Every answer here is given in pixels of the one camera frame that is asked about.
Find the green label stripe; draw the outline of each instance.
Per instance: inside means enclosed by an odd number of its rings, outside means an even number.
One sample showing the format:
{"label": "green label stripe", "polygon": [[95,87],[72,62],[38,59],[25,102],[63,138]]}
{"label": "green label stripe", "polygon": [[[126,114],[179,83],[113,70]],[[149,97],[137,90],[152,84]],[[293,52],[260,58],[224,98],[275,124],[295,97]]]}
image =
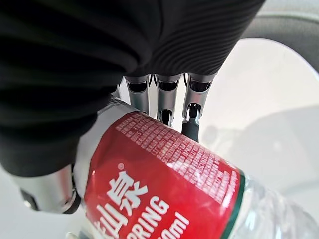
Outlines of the green label stripe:
{"label": "green label stripe", "polygon": [[227,239],[231,233],[231,230],[234,227],[234,224],[236,222],[236,219],[238,217],[238,213],[240,210],[241,202],[243,201],[244,190],[245,190],[245,175],[242,171],[240,171],[240,185],[239,185],[239,192],[236,199],[235,207],[234,207],[233,213],[231,214],[229,222],[223,232],[223,235],[221,236],[221,239]]}

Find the registered trademark symbol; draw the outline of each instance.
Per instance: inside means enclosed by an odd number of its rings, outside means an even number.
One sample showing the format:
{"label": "registered trademark symbol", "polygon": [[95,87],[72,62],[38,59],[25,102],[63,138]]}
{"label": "registered trademark symbol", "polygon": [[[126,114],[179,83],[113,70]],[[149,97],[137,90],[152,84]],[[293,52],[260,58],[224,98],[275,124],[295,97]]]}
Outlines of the registered trademark symbol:
{"label": "registered trademark symbol", "polygon": [[119,163],[119,164],[118,164],[118,169],[123,170],[123,169],[124,169],[124,164]]}

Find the silver metal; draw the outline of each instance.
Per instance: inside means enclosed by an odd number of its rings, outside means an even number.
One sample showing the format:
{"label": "silver metal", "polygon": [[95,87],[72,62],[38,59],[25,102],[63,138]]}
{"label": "silver metal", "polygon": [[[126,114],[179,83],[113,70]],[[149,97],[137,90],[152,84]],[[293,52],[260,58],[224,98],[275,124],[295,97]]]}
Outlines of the silver metal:
{"label": "silver metal", "polygon": [[187,109],[190,104],[195,103],[200,105],[199,109],[199,115],[198,119],[202,116],[203,114],[203,109],[204,105],[206,102],[207,94],[210,89],[211,84],[209,85],[208,89],[202,92],[194,91],[190,87],[190,79],[197,81],[199,83],[209,83],[212,82],[216,74],[210,75],[210,76],[202,76],[194,73],[190,73],[188,75],[187,79],[187,87],[186,87],[186,94],[185,94],[185,99],[184,99],[184,105],[183,105],[183,117],[186,118],[187,116]]}
{"label": "silver metal", "polygon": [[[182,123],[188,123],[189,122],[189,119],[190,119],[190,116],[189,116],[189,105],[187,107],[187,111],[186,111],[186,117],[183,119],[183,122]],[[197,109],[197,114],[196,114],[196,117],[195,117],[195,122],[196,124],[199,126],[199,109]]]}
{"label": "silver metal", "polygon": [[[149,114],[149,75],[140,77],[125,77],[126,83],[129,90],[131,106],[136,109]],[[141,84],[146,83],[146,88],[143,91],[135,92],[130,90],[129,83],[131,84]]]}
{"label": "silver metal", "polygon": [[73,204],[76,192],[72,186],[71,165],[45,176],[18,177],[12,175],[15,183],[31,195],[39,211],[64,213]]}
{"label": "silver metal", "polygon": [[117,98],[121,98],[120,85],[119,85],[119,84],[116,85],[116,90],[113,91],[111,94],[112,94],[113,96],[117,97]]}
{"label": "silver metal", "polygon": [[[168,123],[168,126],[171,127],[171,123],[174,120],[174,112],[175,112],[175,102],[176,102],[176,94],[177,94],[177,87],[180,79],[180,74],[174,76],[161,76],[156,75],[157,81],[157,89],[158,89],[158,121],[162,121],[162,112],[163,110],[170,110],[171,116]],[[167,91],[163,90],[160,85],[159,81],[165,83],[177,83],[176,87],[173,90]]]}

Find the ribbed black fabric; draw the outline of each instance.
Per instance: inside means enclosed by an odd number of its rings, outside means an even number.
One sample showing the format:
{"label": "ribbed black fabric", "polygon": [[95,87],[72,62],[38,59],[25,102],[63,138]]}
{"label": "ribbed black fabric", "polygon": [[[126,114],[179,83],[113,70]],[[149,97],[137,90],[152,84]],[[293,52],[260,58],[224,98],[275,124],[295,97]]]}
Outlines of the ribbed black fabric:
{"label": "ribbed black fabric", "polygon": [[73,162],[123,75],[217,72],[263,1],[1,0],[1,164]]}

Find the plastic water bottle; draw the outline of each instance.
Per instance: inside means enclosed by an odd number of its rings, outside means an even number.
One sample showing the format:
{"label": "plastic water bottle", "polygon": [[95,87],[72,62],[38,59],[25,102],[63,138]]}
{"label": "plastic water bottle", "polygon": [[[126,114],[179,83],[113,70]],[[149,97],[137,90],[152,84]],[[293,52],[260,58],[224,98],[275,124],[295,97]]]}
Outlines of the plastic water bottle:
{"label": "plastic water bottle", "polygon": [[94,239],[319,239],[299,206],[116,98],[74,177]]}
{"label": "plastic water bottle", "polygon": [[319,227],[301,207],[246,176],[241,211],[229,239],[318,239]]}

